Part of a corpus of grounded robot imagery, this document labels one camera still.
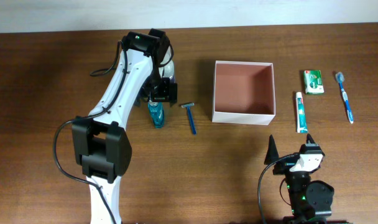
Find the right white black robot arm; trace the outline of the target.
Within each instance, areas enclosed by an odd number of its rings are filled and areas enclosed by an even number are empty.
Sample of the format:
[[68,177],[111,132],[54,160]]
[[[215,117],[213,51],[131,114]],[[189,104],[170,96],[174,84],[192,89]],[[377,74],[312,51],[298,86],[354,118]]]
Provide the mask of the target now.
[[273,136],[269,136],[263,172],[273,168],[273,175],[284,176],[292,216],[284,217],[283,223],[326,223],[331,216],[334,188],[326,182],[311,179],[324,156],[321,147],[307,134],[306,143],[298,152],[280,157]]

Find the teal mouthwash bottle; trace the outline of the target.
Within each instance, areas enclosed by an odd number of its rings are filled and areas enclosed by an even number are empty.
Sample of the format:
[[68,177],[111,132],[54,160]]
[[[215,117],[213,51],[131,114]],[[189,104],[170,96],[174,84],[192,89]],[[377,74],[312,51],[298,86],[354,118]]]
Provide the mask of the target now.
[[163,104],[149,101],[148,110],[155,128],[162,128],[165,121]]

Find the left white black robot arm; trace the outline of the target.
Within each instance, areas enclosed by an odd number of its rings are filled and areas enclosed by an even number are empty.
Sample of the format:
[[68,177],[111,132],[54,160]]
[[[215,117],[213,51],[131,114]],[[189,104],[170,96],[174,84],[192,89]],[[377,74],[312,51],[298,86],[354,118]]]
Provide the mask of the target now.
[[164,31],[129,32],[119,42],[118,65],[104,95],[87,117],[72,122],[75,160],[90,186],[92,223],[122,222],[119,188],[132,157],[127,120],[140,98],[177,102],[172,58]]

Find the purple foam pump bottle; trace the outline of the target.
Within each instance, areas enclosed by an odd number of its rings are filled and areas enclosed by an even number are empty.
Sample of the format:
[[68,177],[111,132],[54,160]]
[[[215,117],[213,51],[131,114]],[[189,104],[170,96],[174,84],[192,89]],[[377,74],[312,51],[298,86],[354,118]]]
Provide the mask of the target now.
[[[170,49],[167,50],[165,57],[162,61],[162,64],[166,64],[171,58],[171,51]],[[161,77],[168,77],[171,82],[175,83],[175,64],[174,61],[169,61],[164,67],[159,68],[159,73]]]

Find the green soap box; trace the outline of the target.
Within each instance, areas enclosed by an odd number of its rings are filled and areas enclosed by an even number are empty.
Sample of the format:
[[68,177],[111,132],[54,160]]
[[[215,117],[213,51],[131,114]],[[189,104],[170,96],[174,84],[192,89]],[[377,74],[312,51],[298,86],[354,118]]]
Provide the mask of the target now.
[[305,70],[303,77],[306,94],[320,95],[325,92],[320,70]]

